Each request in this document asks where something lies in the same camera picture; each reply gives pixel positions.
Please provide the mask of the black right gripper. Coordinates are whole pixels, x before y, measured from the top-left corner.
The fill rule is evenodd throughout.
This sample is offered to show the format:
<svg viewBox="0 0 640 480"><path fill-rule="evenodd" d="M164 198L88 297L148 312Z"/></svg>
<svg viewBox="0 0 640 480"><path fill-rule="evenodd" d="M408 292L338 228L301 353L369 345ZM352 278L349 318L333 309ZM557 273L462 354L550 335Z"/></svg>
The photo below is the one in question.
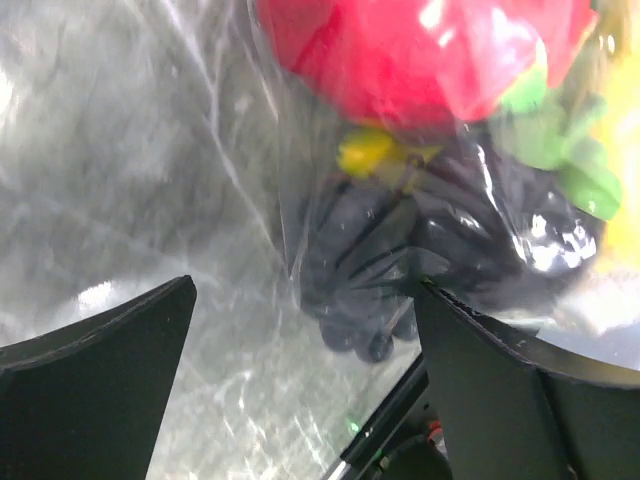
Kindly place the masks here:
<svg viewBox="0 0 640 480"><path fill-rule="evenodd" d="M442 427L419 355L323 475L325 479L451 479Z"/></svg>

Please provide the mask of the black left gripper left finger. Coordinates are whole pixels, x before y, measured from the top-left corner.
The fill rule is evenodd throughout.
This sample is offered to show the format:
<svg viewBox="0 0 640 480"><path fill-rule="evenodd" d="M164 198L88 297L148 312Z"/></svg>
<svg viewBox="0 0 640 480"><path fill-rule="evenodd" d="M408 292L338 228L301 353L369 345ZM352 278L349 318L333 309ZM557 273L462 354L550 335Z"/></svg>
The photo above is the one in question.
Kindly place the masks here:
<svg viewBox="0 0 640 480"><path fill-rule="evenodd" d="M177 277L3 347L2 478L145 478L196 297Z"/></svg>

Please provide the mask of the red fake apple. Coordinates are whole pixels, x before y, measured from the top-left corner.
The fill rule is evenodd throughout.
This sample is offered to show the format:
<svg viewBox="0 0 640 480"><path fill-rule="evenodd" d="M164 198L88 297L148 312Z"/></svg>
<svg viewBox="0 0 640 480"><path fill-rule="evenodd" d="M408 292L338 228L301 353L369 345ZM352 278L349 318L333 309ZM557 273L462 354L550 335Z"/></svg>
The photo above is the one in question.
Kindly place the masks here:
<svg viewBox="0 0 640 480"><path fill-rule="evenodd" d="M400 130L534 110L598 19L587 1L260 1L256 13L315 94Z"/></svg>

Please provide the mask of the dark fake grapes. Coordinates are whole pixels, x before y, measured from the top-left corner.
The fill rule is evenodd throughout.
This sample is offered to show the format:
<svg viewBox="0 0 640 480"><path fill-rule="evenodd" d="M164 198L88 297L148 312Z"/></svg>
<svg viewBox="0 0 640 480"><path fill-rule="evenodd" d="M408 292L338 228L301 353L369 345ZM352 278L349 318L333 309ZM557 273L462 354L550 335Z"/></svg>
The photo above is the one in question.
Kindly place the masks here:
<svg viewBox="0 0 640 480"><path fill-rule="evenodd" d="M459 149L391 161L369 179L326 181L309 218L301 306L325 345L387 360L417 336L409 301L431 283L489 314L549 311L593 263L604 225L552 176Z"/></svg>

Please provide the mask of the yellow fake banana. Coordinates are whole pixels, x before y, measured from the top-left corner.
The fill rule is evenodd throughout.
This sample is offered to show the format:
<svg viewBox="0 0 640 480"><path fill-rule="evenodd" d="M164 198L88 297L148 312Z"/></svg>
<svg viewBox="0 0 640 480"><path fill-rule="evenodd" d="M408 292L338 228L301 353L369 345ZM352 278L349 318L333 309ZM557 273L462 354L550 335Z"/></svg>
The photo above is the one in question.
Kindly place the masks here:
<svg viewBox="0 0 640 480"><path fill-rule="evenodd" d="M541 120L522 118L493 134L505 153L555 173L564 195L606 224L613 262L639 262L639 24L609 12L579 56L562 99Z"/></svg>

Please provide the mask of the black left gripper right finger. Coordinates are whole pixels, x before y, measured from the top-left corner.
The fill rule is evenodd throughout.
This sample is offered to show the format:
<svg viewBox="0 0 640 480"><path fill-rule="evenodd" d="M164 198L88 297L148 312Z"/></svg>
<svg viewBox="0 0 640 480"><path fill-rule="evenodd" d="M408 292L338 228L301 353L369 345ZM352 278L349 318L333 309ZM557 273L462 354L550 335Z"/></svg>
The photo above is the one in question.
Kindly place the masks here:
<svg viewBox="0 0 640 480"><path fill-rule="evenodd" d="M639 374L414 297L431 403L456 479L636 479Z"/></svg>

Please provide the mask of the clear zip top bag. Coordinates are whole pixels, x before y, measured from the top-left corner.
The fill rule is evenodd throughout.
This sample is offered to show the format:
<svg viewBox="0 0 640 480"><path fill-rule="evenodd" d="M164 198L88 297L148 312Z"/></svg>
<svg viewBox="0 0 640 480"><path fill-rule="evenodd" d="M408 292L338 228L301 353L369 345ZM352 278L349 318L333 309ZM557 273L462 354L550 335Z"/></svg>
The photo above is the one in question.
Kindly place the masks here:
<svg viewBox="0 0 640 480"><path fill-rule="evenodd" d="M417 289L591 356L639 341L635 1L202 1L216 139L325 344Z"/></svg>

